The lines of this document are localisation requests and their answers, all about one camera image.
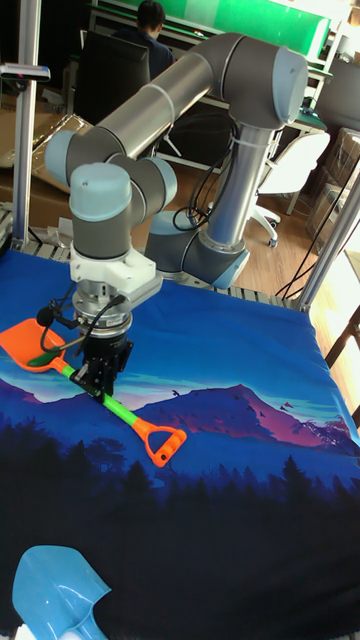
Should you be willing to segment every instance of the desk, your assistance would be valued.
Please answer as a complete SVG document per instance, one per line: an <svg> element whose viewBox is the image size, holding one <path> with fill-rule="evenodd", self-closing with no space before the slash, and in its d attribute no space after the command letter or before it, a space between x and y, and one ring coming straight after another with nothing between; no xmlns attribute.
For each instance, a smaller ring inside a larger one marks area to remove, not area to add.
<svg viewBox="0 0 360 640"><path fill-rule="evenodd" d="M61 297L69 272L7 252L0 283L3 331ZM18 624L14 571L36 544L77 548L112 588L95 607L108 637L360 628L360 441L308 316L165 282L129 337L115 396L188 434L162 470L62 376L0 353L0 633Z"/></svg>

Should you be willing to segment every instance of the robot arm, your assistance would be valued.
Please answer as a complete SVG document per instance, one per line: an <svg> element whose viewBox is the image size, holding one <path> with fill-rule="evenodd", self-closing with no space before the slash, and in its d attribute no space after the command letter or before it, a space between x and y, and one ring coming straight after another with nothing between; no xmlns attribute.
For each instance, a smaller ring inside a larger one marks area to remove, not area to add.
<svg viewBox="0 0 360 640"><path fill-rule="evenodd" d="M85 335L77 382L89 380L111 395L130 349L131 309L159 290L159 270L230 286L248 255L243 229L273 132L295 119L306 84L302 56L222 34L190 50L86 134L53 137L47 168L71 187L73 304ZM136 158L209 91L229 103L239 134L206 229L188 221L179 232L162 211L176 193L173 170L156 158ZM130 231L154 213L141 256Z"/></svg>
<svg viewBox="0 0 360 640"><path fill-rule="evenodd" d="M221 34L191 49L85 135L63 132L54 136L46 164L52 175L67 184L81 165L117 164L133 183L136 174L145 177L150 165L145 171L143 161L131 163L131 159L204 94L211 91L228 102L239 135L233 141L231 162L226 160L209 224L201 231L189 229L179 234L169 214L161 214L146 249L160 271L184 270L226 288L247 254L243 230L273 132L296 118L306 84L307 64L299 54L236 33ZM165 172L165 164L160 169L165 182L173 183L170 172ZM146 196L149 206L143 213L138 215L133 207L133 226L159 211L148 201L157 190L158 184L152 181Z"/></svg>

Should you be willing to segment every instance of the metal frame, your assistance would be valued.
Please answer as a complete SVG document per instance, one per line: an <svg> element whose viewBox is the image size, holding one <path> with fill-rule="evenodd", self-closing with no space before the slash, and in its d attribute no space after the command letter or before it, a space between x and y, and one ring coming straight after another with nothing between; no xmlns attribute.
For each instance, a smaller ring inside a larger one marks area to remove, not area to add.
<svg viewBox="0 0 360 640"><path fill-rule="evenodd" d="M21 0L19 64L37 65L41 0ZM34 136L36 82L21 93L16 104L13 246L28 242L31 154Z"/></svg>
<svg viewBox="0 0 360 640"><path fill-rule="evenodd" d="M41 0L21 0L19 38L20 63L37 64L40 11ZM31 152L34 129L35 95L36 83L32 81L29 83L28 89L19 96L16 109L13 248L17 250L25 249L26 245L28 245ZM277 306L291 306L291 308L308 313L332 262L335 260L356 224L359 210L360 175L347 198L342 210L342 215L335 224L333 232L327 244L324 246L301 295L291 304L286 303L284 305L283 301L279 298L275 298L275 296L267 298L264 294L253 292L255 300L261 300L263 302L268 300L270 304L276 304ZM25 251L29 253L35 251L37 245L35 243L31 243L31 245L33 244L35 247L28 246ZM226 291L229 295L232 295L231 289Z"/></svg>

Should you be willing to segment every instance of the office chair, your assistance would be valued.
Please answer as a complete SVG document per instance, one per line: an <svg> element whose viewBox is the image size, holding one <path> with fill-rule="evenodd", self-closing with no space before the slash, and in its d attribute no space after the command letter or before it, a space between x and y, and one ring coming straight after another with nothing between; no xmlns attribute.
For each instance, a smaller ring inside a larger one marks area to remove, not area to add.
<svg viewBox="0 0 360 640"><path fill-rule="evenodd" d="M256 195L300 191L329 141L328 133L307 133L292 140L274 162L266 161ZM257 220L269 232L269 245L276 247L278 236L275 227L281 221L280 216L255 204L249 218Z"/></svg>
<svg viewBox="0 0 360 640"><path fill-rule="evenodd" d="M148 82L147 47L88 31L80 54L74 112L98 124Z"/></svg>

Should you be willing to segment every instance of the person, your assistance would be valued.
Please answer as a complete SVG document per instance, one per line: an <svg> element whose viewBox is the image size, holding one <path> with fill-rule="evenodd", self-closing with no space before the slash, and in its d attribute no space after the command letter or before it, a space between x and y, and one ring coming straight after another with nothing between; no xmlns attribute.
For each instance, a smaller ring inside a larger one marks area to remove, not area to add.
<svg viewBox="0 0 360 640"><path fill-rule="evenodd" d="M175 62L175 58L168 47L157 38L165 21L165 11L160 2L144 0L137 11L136 25L138 30L122 28L113 35L149 49L149 66L151 80Z"/></svg>

